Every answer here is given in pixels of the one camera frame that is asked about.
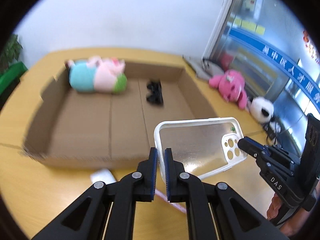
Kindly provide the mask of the person's right hand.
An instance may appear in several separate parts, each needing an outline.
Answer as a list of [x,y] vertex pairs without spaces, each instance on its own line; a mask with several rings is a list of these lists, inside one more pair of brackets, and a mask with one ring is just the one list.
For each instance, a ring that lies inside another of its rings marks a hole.
[[[268,220],[274,219],[278,216],[282,204],[282,200],[275,193],[271,199],[271,204],[269,205],[266,213]],[[292,216],[282,224],[279,230],[287,237],[293,237],[306,223],[310,217],[310,214],[311,211],[306,211],[303,208],[300,208],[296,213],[294,213],[294,211],[289,211],[289,214],[285,214],[280,221],[283,222],[285,219],[289,218],[291,215]]]

